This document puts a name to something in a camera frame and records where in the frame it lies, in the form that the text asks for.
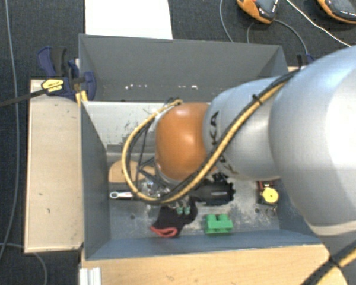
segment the cable tie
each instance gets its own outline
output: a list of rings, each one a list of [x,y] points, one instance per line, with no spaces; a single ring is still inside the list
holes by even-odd
[[[253,94],[253,95],[252,95],[252,98],[253,98],[255,101],[257,101],[260,105],[262,105],[262,101],[260,100],[260,98],[259,98],[257,95]]]

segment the gray bin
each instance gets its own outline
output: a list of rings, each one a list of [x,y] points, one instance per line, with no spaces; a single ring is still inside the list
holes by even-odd
[[[256,203],[254,182],[239,181],[234,183],[234,201],[199,205],[196,220],[174,239],[148,230],[158,207],[107,197],[108,169],[119,160],[124,139],[165,99],[210,102],[240,83],[284,74],[287,66],[279,46],[80,35],[80,63],[81,71],[94,71],[98,81],[95,101],[84,102],[80,110],[87,260],[320,243],[279,182],[275,214]],[[146,157],[153,148],[151,131]],[[234,224],[231,234],[205,235],[203,217],[209,213],[228,214]]]

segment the white cable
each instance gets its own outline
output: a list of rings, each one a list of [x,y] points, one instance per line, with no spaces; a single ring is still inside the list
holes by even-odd
[[[351,45],[349,45],[348,43],[340,40],[339,38],[335,37],[333,34],[331,34],[329,31],[327,31],[326,29],[324,29],[321,26],[318,26],[314,21],[312,21],[304,12],[302,12],[301,9],[299,9],[294,3],[292,3],[290,0],[286,0],[293,8],[295,8],[295,10],[297,10],[297,12],[299,12],[304,18],[307,19],[307,21],[309,21],[313,26],[319,28],[320,30],[324,31],[327,35],[329,35],[330,37],[334,38],[337,42],[341,43],[342,45],[351,47]]]

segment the dark floor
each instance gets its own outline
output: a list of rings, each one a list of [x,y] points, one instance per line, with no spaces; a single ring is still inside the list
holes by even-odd
[[[31,76],[42,75],[36,63],[37,51],[46,45],[66,46],[67,58],[78,56],[78,33],[84,32],[84,0],[8,0],[9,16],[18,78],[19,95],[28,92]],[[219,18],[220,0],[169,0],[173,37],[228,41]],[[356,44],[356,26],[339,24],[316,15],[310,0],[293,0],[313,20],[350,44]],[[252,22],[236,5],[224,0],[225,25],[235,42],[246,41],[246,29]],[[343,45],[310,25],[285,1],[279,6],[278,19],[295,28],[310,54],[319,58]],[[255,43],[279,44],[284,48],[288,65],[296,65],[296,55],[303,53],[298,39],[286,28],[273,23],[255,25],[250,39]],[[12,71],[4,0],[0,0],[0,100],[12,98]],[[20,104],[21,163],[20,193],[14,225],[9,237],[12,243],[23,243],[24,200],[26,182],[27,104]],[[0,109],[0,242],[7,229],[15,179],[15,113],[14,107]],[[49,284],[75,284],[77,252],[42,254],[49,270]],[[0,284],[41,284],[41,266],[31,256],[7,248],[0,265]]]

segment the small yellow object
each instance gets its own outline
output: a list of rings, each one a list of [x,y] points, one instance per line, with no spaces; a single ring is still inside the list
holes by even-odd
[[[44,90],[49,90],[49,92],[61,90],[63,85],[63,80],[61,79],[48,79],[44,81],[41,86]]]
[[[268,204],[275,204],[278,202],[279,194],[276,189],[271,187],[266,187],[262,192],[261,196]]]

